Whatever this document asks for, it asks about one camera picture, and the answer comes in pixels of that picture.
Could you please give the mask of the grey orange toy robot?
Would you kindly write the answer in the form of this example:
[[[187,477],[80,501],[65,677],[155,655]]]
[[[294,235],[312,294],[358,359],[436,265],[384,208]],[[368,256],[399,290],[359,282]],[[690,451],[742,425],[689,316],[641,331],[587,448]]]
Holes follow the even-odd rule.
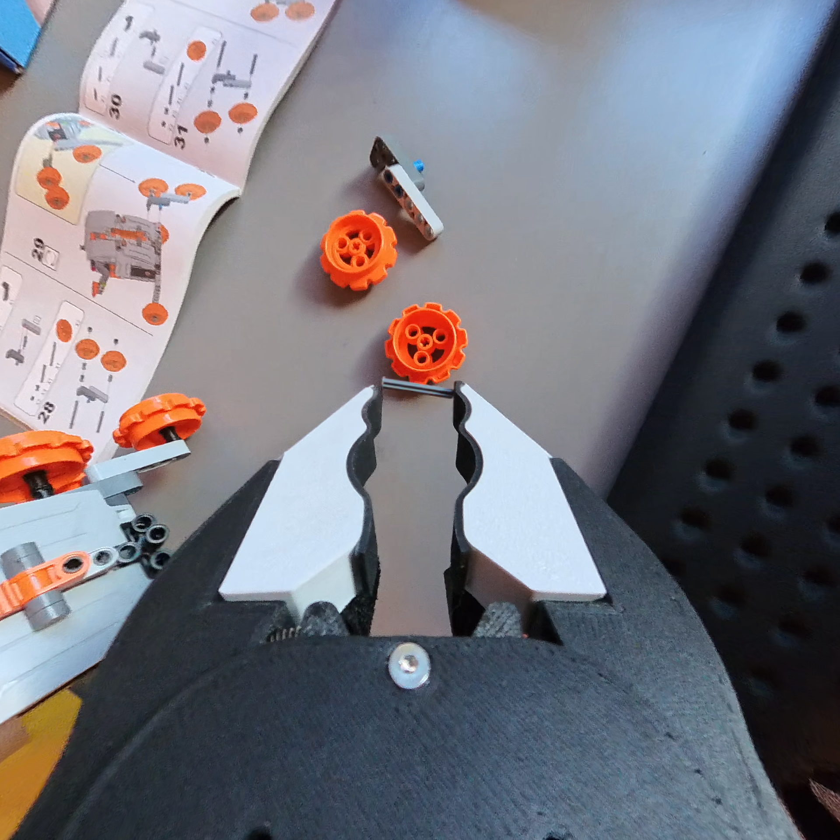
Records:
[[[54,430],[1,443],[1,721],[97,665],[167,565],[168,526],[134,509],[140,474],[190,454],[205,404],[156,395],[120,418],[128,455],[92,465],[92,443]]]

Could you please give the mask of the yellow plastic parts bin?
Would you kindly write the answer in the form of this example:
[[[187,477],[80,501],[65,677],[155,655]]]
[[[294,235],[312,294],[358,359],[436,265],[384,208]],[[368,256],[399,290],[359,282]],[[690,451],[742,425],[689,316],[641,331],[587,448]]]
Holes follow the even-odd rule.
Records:
[[[3,798],[44,786],[64,752],[80,708],[79,696],[65,688],[2,724]]]

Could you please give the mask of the grey beam assembly blue pin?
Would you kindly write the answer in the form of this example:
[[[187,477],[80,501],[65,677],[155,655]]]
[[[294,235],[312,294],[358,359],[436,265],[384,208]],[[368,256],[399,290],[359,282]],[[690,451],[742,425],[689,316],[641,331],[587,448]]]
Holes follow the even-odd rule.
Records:
[[[445,230],[424,195],[424,163],[415,160],[388,134],[378,134],[370,152],[371,167],[426,241],[435,241]]]

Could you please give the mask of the dark grey axle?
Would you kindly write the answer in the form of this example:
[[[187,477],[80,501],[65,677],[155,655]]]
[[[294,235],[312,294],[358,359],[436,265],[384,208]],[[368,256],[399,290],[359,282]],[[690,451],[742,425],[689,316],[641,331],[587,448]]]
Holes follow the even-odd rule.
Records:
[[[430,385],[414,383],[411,381],[395,379],[391,377],[381,378],[381,387],[384,390],[408,393],[413,395],[435,396],[451,399],[455,396],[455,389],[441,385]]]

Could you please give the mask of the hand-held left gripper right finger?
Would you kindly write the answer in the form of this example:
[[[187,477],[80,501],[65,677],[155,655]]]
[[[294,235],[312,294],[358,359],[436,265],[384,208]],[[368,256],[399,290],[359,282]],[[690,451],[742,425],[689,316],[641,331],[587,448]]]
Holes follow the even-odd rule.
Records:
[[[492,603],[512,604],[523,629],[544,602],[607,596],[551,454],[457,381],[456,468],[466,486],[455,504],[445,572],[454,636],[468,636]]]

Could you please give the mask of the open instruction booklet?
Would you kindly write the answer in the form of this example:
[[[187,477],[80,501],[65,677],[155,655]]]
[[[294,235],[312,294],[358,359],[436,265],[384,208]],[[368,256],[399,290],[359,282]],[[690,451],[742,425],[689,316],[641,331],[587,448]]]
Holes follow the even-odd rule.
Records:
[[[77,112],[17,148],[2,239],[2,414],[117,451],[172,334],[208,225],[335,2],[129,1]]]

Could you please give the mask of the orange toothed wheel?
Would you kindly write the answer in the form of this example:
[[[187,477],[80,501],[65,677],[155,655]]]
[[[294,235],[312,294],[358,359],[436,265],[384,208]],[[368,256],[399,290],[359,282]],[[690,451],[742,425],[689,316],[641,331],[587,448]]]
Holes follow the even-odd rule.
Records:
[[[413,304],[395,318],[385,341],[385,356],[398,377],[439,385],[465,360],[468,334],[459,315],[437,302]]]
[[[397,260],[396,235],[378,213],[360,209],[337,217],[321,241],[321,267],[340,288],[367,291]]]

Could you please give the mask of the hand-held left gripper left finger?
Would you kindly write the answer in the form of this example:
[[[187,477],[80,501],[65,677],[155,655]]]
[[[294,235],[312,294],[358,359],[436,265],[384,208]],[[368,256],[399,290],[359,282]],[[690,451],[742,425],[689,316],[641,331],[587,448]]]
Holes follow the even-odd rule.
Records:
[[[296,623],[332,604],[371,631],[380,580],[371,498],[382,389],[363,388],[280,457],[220,584],[228,602],[284,602]]]

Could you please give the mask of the black perforated chair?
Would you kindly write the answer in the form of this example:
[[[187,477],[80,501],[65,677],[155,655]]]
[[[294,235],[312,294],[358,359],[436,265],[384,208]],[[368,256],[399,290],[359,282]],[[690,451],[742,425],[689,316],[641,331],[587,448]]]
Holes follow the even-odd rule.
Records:
[[[794,812],[838,790],[838,167],[835,16],[609,496]]]

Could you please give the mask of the blue robot kit box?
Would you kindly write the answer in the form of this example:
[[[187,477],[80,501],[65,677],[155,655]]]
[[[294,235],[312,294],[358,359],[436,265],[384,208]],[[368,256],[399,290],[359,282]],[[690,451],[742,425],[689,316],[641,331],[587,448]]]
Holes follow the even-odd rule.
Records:
[[[1,1],[1,63],[17,76],[26,70],[55,1]]]

